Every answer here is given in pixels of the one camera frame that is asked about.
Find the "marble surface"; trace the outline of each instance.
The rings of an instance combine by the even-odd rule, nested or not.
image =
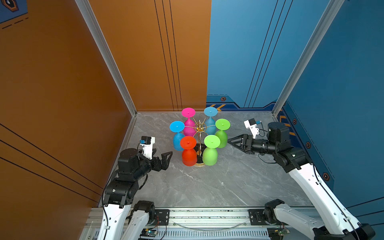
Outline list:
[[[196,113],[195,119],[203,120],[204,113]],[[251,134],[244,121],[255,118],[264,127],[275,121],[270,112],[219,112],[215,120],[225,118],[231,123],[226,132],[228,138]],[[136,148],[141,136],[154,136],[157,148],[155,156],[173,151],[169,168],[151,171],[145,186],[139,190],[134,204],[139,200],[153,201],[157,207],[198,206],[264,206],[273,199],[281,199],[291,206],[312,206],[299,185],[278,164],[266,164],[257,155],[248,155],[227,144],[218,150],[214,166],[187,167],[182,163],[181,152],[173,149],[174,133],[169,125],[173,121],[185,121],[181,113],[139,113],[127,148]],[[269,155],[261,156],[273,162]]]

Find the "orange wall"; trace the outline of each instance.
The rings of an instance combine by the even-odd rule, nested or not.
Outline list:
[[[76,3],[27,4],[0,24],[1,235],[77,239],[131,116]]]
[[[138,111],[205,108],[210,0],[91,0]]]

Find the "blue disc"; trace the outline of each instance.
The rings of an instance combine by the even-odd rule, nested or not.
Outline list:
[[[217,115],[217,109],[214,107],[207,107],[204,109],[204,114],[208,117],[213,117]]]
[[[182,121],[174,121],[173,123],[171,123],[169,125],[169,129],[172,131],[172,132],[181,132],[184,130],[184,123]]]

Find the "robotic arm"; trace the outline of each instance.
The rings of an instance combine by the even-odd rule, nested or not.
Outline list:
[[[256,122],[254,119],[245,121],[247,128],[251,126],[249,123]],[[316,221],[276,199],[265,204],[267,222],[287,223],[315,240],[368,240],[374,237],[372,227],[361,224],[324,184],[304,150],[291,146],[289,128],[285,124],[269,123],[268,140],[256,139],[254,132],[252,134],[239,135],[229,139],[228,143],[247,154],[272,154],[276,163],[304,190],[323,220]]]
[[[172,152],[161,154],[161,159],[153,157],[156,153],[156,149],[153,149],[154,143],[154,137],[144,136],[139,143],[142,150],[128,148],[120,153],[119,169],[112,174],[114,179],[105,188],[102,201],[104,215],[98,240],[137,240],[145,225],[154,221],[154,203],[139,201],[134,206],[128,228],[121,236],[133,197],[141,189],[138,180],[151,170],[166,170],[169,166]]]

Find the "pink disc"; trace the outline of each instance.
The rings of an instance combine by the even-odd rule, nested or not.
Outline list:
[[[181,114],[183,115],[183,117],[186,117],[186,118],[190,118],[190,117],[195,116],[195,113],[196,113],[196,111],[193,108],[184,108],[181,111]]]

